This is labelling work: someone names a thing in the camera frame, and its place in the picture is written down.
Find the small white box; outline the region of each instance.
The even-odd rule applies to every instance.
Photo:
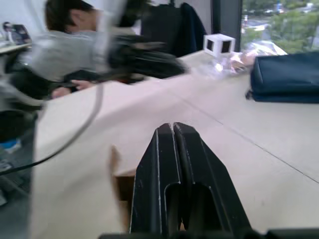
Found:
[[[204,51],[214,57],[231,53],[235,50],[236,39],[223,34],[205,35]]]

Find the black cable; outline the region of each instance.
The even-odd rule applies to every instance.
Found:
[[[52,159],[53,157],[57,156],[58,154],[62,153],[64,150],[66,150],[69,146],[71,146],[81,135],[82,133],[92,124],[93,120],[96,118],[97,114],[100,112],[101,107],[102,107],[102,102],[103,102],[103,94],[104,94],[104,88],[103,85],[97,85],[97,92],[96,92],[96,100],[95,100],[95,105],[94,108],[92,110],[91,115],[89,116],[89,118],[87,119],[87,121],[83,124],[83,126],[77,131],[77,133],[75,133],[75,135],[68,141],[66,142],[66,144],[64,144],[59,150],[57,150],[55,153],[51,154],[50,156],[29,164],[29,165],[25,165],[22,167],[18,167],[18,168],[13,168],[13,169],[8,169],[6,171],[0,172],[0,176],[3,175],[7,175],[10,173],[16,173],[19,171],[23,171],[26,170],[28,168],[32,168],[35,167],[39,164],[42,164],[50,159]]]

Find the blue pouch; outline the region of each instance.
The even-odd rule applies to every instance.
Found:
[[[257,57],[250,84],[255,101],[319,103],[319,52]]]

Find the man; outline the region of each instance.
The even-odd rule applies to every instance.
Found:
[[[96,31],[99,11],[92,5],[82,0],[48,0],[45,4],[45,23],[49,31],[61,31],[69,34],[78,32]],[[93,86],[89,81],[73,80],[76,89],[57,88],[52,97],[57,98],[68,95],[76,90],[86,89]]]

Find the table surface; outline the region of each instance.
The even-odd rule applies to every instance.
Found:
[[[107,182],[111,145],[122,158],[118,174],[131,171],[154,130],[176,121],[195,127],[225,164],[253,228],[319,227],[319,105],[248,101],[249,76],[206,77],[197,67],[210,59],[203,52],[186,56],[191,73],[168,80],[104,84],[95,123],[64,153],[34,169],[32,238],[107,232],[116,213]],[[95,94],[93,87],[48,103],[37,127],[36,160],[76,132]]]
[[[1,47],[1,48],[0,48],[0,55],[8,54],[8,53],[11,53],[11,52],[13,52],[13,51],[17,51],[17,50],[19,50],[19,49],[29,47],[29,46],[31,46],[31,45],[32,45],[31,43],[28,43],[28,44],[23,44],[23,45],[19,45],[19,46],[6,46],[6,47]]]

